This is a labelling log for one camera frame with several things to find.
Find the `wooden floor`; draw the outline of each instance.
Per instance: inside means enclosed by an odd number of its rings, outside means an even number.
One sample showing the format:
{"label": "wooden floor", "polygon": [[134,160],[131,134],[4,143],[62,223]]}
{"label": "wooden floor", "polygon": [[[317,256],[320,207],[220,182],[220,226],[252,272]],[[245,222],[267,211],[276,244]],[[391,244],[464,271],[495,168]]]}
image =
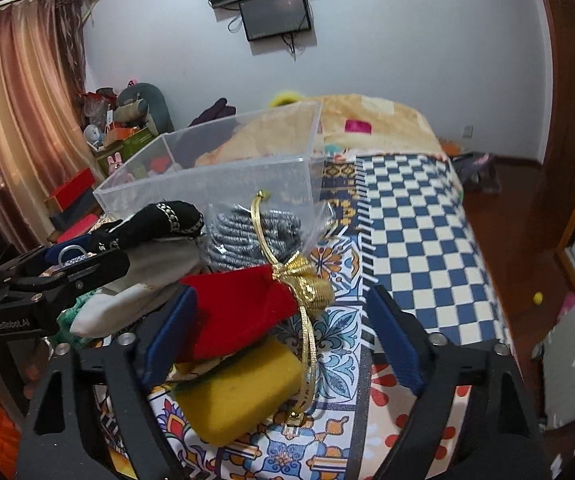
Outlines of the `wooden floor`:
{"label": "wooden floor", "polygon": [[[533,211],[532,204],[539,168],[501,163],[497,171],[501,193],[466,193],[464,206],[506,313],[525,384],[535,408],[541,410],[541,379],[530,354],[554,326],[571,287],[554,251],[539,252],[536,248],[538,234],[532,220],[538,212]],[[539,222],[547,229],[547,217]],[[536,292],[543,293],[543,303],[538,306],[533,303]],[[575,423],[546,432],[545,443],[550,463],[559,453],[566,463],[575,449]]]}

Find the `patterned tablecloth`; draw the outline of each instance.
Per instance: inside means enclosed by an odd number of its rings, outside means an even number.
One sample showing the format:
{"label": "patterned tablecloth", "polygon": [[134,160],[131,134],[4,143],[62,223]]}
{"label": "patterned tablecloth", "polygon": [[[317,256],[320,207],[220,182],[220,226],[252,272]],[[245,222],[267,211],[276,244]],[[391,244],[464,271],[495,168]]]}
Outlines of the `patterned tablecloth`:
{"label": "patterned tablecloth", "polygon": [[[314,322],[321,376],[313,410],[303,427],[290,428],[283,424],[284,406],[254,433],[216,448],[200,440],[162,389],[154,390],[152,410],[188,474],[200,480],[371,478],[415,401],[397,383],[363,312],[363,292],[375,283],[429,332],[440,330],[456,344],[510,342],[448,169],[424,155],[326,165],[322,198],[339,221],[312,258],[333,283],[336,302]],[[284,322],[274,335],[296,352],[299,321]],[[112,444],[124,454],[99,395]],[[469,387],[460,386],[429,476],[447,468],[468,397]]]}

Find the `gold cord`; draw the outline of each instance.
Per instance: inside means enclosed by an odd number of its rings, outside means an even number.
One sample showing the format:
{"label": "gold cord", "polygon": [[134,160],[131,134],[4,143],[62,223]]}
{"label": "gold cord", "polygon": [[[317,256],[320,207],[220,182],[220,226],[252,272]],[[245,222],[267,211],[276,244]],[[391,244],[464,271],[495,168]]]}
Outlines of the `gold cord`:
{"label": "gold cord", "polygon": [[251,221],[263,254],[272,265],[272,278],[287,285],[296,303],[301,316],[303,328],[303,351],[301,353],[301,389],[294,409],[287,423],[291,426],[300,426],[303,423],[304,413],[314,402],[314,390],[318,371],[316,354],[316,340],[314,327],[310,316],[320,314],[325,307],[334,300],[334,291],[328,280],[319,278],[316,269],[301,252],[296,252],[286,264],[276,259],[267,244],[260,221],[260,203],[269,198],[269,193],[259,191],[251,203]]}

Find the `white cloth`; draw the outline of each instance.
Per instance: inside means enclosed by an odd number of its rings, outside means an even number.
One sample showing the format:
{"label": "white cloth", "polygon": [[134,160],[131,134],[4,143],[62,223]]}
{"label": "white cloth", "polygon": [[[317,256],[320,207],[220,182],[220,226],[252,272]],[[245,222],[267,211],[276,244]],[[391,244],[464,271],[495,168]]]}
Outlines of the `white cloth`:
{"label": "white cloth", "polygon": [[73,334],[106,337],[131,325],[168,301],[176,282],[199,263],[192,240],[154,240],[126,252],[126,275],[107,283],[83,305],[70,328]]}

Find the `clear plastic box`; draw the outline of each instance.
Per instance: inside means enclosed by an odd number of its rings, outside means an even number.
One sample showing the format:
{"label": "clear plastic box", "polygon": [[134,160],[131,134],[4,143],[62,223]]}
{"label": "clear plastic box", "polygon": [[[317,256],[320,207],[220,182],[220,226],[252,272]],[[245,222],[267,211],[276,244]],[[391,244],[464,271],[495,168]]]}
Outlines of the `clear plastic box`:
{"label": "clear plastic box", "polygon": [[312,227],[324,146],[321,103],[300,102],[235,115],[162,134],[130,158],[94,195],[115,219],[148,204],[183,200],[251,204],[259,189],[267,207],[288,210]]}

